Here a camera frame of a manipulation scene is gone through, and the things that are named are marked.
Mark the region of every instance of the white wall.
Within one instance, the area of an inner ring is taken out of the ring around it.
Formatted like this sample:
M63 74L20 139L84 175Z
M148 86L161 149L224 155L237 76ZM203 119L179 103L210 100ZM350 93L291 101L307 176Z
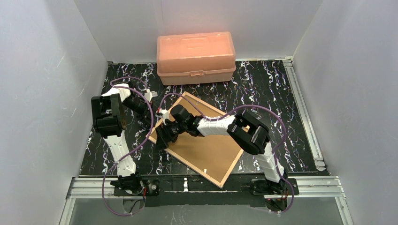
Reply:
M326 0L294 65L355 224L397 224L398 2Z
M73 0L0 3L0 223L58 224L107 63Z
M284 58L322 0L75 0L108 61L155 62L161 35L230 31L237 59Z

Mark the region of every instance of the black marble surface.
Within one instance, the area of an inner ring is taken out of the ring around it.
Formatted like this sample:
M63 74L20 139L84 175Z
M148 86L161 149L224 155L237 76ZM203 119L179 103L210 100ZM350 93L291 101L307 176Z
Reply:
M230 82L163 86L157 76L156 64L113 64L108 67L102 93L110 89L109 82L117 77L137 76L147 82L152 91L160 97L154 99L159 105L161 97L167 93L182 94L187 91L205 102L227 112L244 104L262 105L277 113L284 121L288 130L288 139L284 148L278 151L278 158L289 172L316 172L308 140L301 123L296 103L280 60L237 61L237 69ZM166 100L167 108L177 97ZM252 110L259 119L270 127L273 145L281 140L281 127L276 119L266 112ZM125 131L129 149L137 147L147 135L149 127L134 118L131 110L125 110L130 123ZM132 154L138 170L142 174L193 174L193 170L173 158L165 151L154 151L153 144L148 141L140 150ZM114 163L112 154L99 134L92 130L88 140L80 175L104 175ZM232 173L257 173L259 165L252 155L244 153Z

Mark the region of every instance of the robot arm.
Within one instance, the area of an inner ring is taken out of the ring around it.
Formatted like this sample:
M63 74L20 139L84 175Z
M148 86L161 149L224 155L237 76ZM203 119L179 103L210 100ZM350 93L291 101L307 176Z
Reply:
M132 83L123 83L117 86L134 88ZM146 90L145 98L149 102L155 96L157 96L155 92ZM151 115L148 106L132 91L118 88L111 88L101 96L92 97L91 103L94 129L108 144L114 161L118 161L129 153L124 136L127 121L123 105L137 113L139 119L144 123L150 123ZM142 179L131 156L119 162L116 168L118 181L112 181L112 185L131 192L139 192L143 188Z
M278 166L284 178L287 178L287 173L279 162L275 164L269 129L249 111L240 110L236 115L222 120L193 116L182 105L176 105L170 113L175 121L166 120L166 125L161 124L156 128L158 137L156 149L168 148L168 143L175 142L178 135L183 132L192 136L230 135L244 151L255 156L263 169L268 189L263 192L279 194L286 189L285 182L281 180L276 167Z

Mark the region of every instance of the orange plastic box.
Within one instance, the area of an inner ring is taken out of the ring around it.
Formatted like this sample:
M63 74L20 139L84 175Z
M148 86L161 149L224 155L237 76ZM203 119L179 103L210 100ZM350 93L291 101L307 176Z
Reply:
M158 37L158 75L163 85L230 81L235 57L229 32Z

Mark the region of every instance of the wooden board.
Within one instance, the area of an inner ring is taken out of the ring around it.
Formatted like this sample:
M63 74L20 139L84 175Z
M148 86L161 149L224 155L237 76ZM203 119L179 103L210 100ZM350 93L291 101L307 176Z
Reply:
M194 103L206 116L217 117L225 114L223 111L187 92L184 92L183 96ZM177 104L184 106L193 115L200 115L182 97L171 108ZM162 122L160 120L156 124L156 127ZM156 143L155 129L153 129L149 140ZM170 143L169 148L165 149L165 151L220 188L223 187L233 167L243 153L243 150L240 149L239 145L230 136L210 135L206 137L193 137L188 133L179 135L177 141Z

